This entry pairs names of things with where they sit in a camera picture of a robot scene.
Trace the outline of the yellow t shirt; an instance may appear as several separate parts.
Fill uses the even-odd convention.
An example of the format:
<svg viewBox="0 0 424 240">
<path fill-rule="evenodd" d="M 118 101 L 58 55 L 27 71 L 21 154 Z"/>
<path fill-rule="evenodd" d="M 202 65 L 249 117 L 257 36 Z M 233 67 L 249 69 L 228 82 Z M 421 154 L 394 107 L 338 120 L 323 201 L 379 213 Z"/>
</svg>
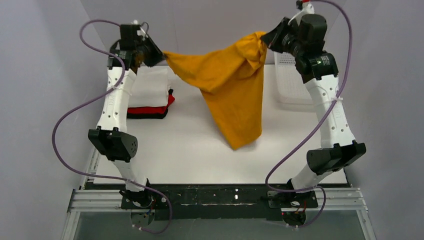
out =
<svg viewBox="0 0 424 240">
<path fill-rule="evenodd" d="M 185 83 L 200 90 L 228 145 L 237 150 L 262 134 L 264 31 L 246 35 L 203 55 L 165 52 L 166 62 Z"/>
</svg>

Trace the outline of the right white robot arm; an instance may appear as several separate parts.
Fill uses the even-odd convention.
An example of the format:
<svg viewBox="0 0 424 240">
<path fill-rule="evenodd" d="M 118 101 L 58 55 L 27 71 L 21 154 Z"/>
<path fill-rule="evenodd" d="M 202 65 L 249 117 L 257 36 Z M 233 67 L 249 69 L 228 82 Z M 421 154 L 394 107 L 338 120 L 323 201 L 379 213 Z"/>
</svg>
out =
<svg viewBox="0 0 424 240">
<path fill-rule="evenodd" d="M 270 32 L 261 37 L 276 53 L 294 57 L 295 68 L 307 89 L 318 119 L 317 126 L 282 161 L 285 162 L 317 131 L 320 148 L 306 153 L 306 165 L 287 182 L 280 193 L 312 191 L 324 178 L 351 165 L 366 153 L 366 145 L 357 142 L 347 121 L 339 85 L 339 70 L 334 56 L 324 50 L 326 19 L 314 13 L 300 20 L 285 17 Z"/>
</svg>

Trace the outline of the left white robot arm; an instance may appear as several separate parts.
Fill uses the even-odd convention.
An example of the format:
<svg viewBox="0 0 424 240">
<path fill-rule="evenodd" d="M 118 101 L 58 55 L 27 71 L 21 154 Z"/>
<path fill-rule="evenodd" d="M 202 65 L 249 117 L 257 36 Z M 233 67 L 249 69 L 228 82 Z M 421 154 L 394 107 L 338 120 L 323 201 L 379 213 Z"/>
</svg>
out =
<svg viewBox="0 0 424 240">
<path fill-rule="evenodd" d="M 129 201 L 145 202 L 151 193 L 145 190 L 149 180 L 132 166 L 138 151 L 138 140 L 127 131 L 127 111 L 131 89 L 138 68 L 152 67 L 164 59 L 163 53 L 148 35 L 149 25 L 134 20 L 119 27 L 120 39 L 109 49 L 107 61 L 107 95 L 95 129 L 88 139 L 118 169 L 125 179 L 121 194 Z"/>
</svg>

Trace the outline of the white folded t shirt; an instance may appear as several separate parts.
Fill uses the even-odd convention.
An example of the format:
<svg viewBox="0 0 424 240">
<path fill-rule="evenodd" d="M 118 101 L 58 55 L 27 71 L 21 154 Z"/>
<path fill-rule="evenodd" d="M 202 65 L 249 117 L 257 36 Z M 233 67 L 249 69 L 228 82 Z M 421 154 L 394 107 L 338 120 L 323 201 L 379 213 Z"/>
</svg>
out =
<svg viewBox="0 0 424 240">
<path fill-rule="evenodd" d="M 165 107 L 171 83 L 166 68 L 141 67 L 131 88 L 128 107 Z"/>
</svg>

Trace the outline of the white plastic basket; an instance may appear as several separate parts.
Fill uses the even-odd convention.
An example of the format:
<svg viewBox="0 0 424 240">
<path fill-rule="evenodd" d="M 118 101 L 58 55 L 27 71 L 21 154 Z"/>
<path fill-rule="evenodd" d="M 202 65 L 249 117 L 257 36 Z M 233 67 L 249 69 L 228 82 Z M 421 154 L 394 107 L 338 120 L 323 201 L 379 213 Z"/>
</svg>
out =
<svg viewBox="0 0 424 240">
<path fill-rule="evenodd" d="M 289 53 L 273 53 L 277 96 L 282 104 L 312 108 L 313 102 Z"/>
</svg>

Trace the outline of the red folded t shirt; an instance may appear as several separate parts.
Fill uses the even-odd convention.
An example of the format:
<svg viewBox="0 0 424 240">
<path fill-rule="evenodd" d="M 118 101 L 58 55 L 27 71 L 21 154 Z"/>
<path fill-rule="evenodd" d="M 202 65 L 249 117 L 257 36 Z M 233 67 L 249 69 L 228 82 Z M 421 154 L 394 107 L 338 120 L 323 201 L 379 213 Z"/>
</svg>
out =
<svg viewBox="0 0 424 240">
<path fill-rule="evenodd" d="M 175 101 L 175 97 L 170 94 L 168 96 L 168 102 L 166 106 L 158 106 L 158 107 L 152 107 L 152 106 L 143 106 L 143 107 L 129 107 L 127 112 L 129 114 L 164 114 L 165 111 L 169 108 L 169 106 Z"/>
</svg>

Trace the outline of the black folded t shirt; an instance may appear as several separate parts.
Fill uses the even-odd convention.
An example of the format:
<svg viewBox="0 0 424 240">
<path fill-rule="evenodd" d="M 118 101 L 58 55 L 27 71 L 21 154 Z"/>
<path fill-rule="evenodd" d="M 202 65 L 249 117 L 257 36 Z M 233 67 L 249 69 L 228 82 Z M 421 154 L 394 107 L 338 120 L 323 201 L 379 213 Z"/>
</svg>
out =
<svg viewBox="0 0 424 240">
<path fill-rule="evenodd" d="M 168 91 L 168 96 L 170 94 L 173 95 L 174 90 L 171 88 Z M 168 114 L 169 111 L 169 107 L 168 109 L 165 111 L 165 113 L 153 113 L 153 114 L 131 114 L 128 113 L 126 114 L 126 118 L 127 119 L 163 119 L 166 117 L 166 115 Z"/>
</svg>

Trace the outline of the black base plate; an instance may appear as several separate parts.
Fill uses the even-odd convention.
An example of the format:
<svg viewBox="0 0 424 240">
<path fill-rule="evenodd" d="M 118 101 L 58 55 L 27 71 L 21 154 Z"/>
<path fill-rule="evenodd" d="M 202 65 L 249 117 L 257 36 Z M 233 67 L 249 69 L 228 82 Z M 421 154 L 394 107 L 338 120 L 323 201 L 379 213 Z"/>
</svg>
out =
<svg viewBox="0 0 424 240">
<path fill-rule="evenodd" d="M 117 190 L 119 209 L 133 210 L 142 219 L 265 219 L 280 221 L 285 215 L 306 220 L 306 210 L 318 209 L 315 192 L 275 192 L 265 184 L 153 184 L 172 206 L 155 192 L 130 193 L 124 184 L 88 183 L 87 190 Z"/>
</svg>

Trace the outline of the aluminium frame rail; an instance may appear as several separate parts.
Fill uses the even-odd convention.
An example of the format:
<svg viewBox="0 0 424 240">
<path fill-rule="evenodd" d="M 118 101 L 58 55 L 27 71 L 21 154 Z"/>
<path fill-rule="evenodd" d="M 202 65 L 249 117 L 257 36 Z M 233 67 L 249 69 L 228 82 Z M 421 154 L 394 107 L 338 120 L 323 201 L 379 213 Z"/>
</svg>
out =
<svg viewBox="0 0 424 240">
<path fill-rule="evenodd" d="M 171 147 L 168 150 L 140 148 L 135 166 L 147 170 L 151 186 L 264 184 L 273 166 L 287 151 L 265 146 L 232 151 L 225 146 L 203 150 Z M 305 150 L 281 165 L 269 180 L 269 189 L 282 188 L 306 164 Z M 115 179 L 88 177 L 73 191 L 65 240 L 373 240 L 375 233 L 368 208 L 358 187 L 347 184 L 343 171 L 325 178 L 324 190 L 316 189 L 318 209 L 305 211 L 303 226 L 288 226 L 294 217 L 282 220 L 141 218 L 134 210 L 119 208 L 118 190 L 88 190 L 86 185 L 123 184 Z"/>
</svg>

